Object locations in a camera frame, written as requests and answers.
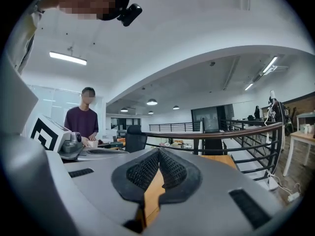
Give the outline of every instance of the wooden tabletop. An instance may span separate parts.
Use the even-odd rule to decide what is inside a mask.
[[[229,155],[202,155],[202,157],[215,160],[221,163],[225,163],[231,166],[232,168],[236,169],[236,166]],[[163,176],[161,172],[158,170],[149,188],[144,193],[147,226],[150,225],[158,215],[159,212],[158,198],[161,194],[165,192],[165,190],[162,188],[163,184],[164,184]]]
[[[304,132],[301,132],[301,131],[296,131],[294,133],[291,133],[290,136],[294,136],[294,137],[297,137],[297,138],[302,138],[302,139],[305,139],[305,140],[308,140],[310,142],[315,142],[315,139],[313,138],[313,135],[314,134],[304,134]]]

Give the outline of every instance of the white table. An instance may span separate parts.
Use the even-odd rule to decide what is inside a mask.
[[[288,156],[287,161],[286,161],[285,169],[283,172],[284,177],[287,175],[287,172],[288,172],[289,167],[290,167],[290,163],[291,163],[292,155],[293,155],[293,149],[294,149],[294,142],[300,141],[300,142],[308,144],[307,154],[306,154],[306,157],[305,157],[304,163],[303,163],[303,165],[305,166],[307,164],[307,160],[309,159],[311,145],[313,145],[313,146],[315,145],[315,139],[313,138],[313,135],[314,134],[304,134],[301,131],[297,131],[297,132],[290,134],[290,136],[291,136],[290,150],[289,150],[289,156]]]
[[[296,120],[297,120],[297,131],[300,130],[299,118],[308,118],[308,117],[315,117],[315,112],[303,113],[303,114],[300,114],[300,115],[296,116]]]

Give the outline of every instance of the black hair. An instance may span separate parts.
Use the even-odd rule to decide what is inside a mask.
[[[91,87],[83,88],[82,94],[84,94],[86,91],[91,91],[94,94],[94,96],[95,96],[95,90],[93,88],[91,88]]]

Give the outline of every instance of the table leg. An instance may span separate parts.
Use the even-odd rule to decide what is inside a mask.
[[[291,136],[289,156],[287,157],[285,169],[283,172],[284,177],[287,175],[287,172],[288,172],[289,167],[290,167],[290,163],[291,163],[291,159],[292,159],[292,155],[293,155],[293,149],[294,149],[294,138],[293,138],[293,136]]]
[[[311,149],[311,145],[308,144],[308,147],[307,147],[307,154],[306,154],[306,157],[305,157],[305,160],[304,160],[304,164],[303,164],[304,166],[306,166],[307,160],[309,159],[310,149]]]

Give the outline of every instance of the black camera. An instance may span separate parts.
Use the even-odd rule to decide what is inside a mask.
[[[108,21],[117,18],[123,26],[129,26],[141,14],[142,8],[136,3],[127,8],[128,3],[129,0],[115,0],[115,8],[110,8],[109,13],[101,15],[99,19]]]

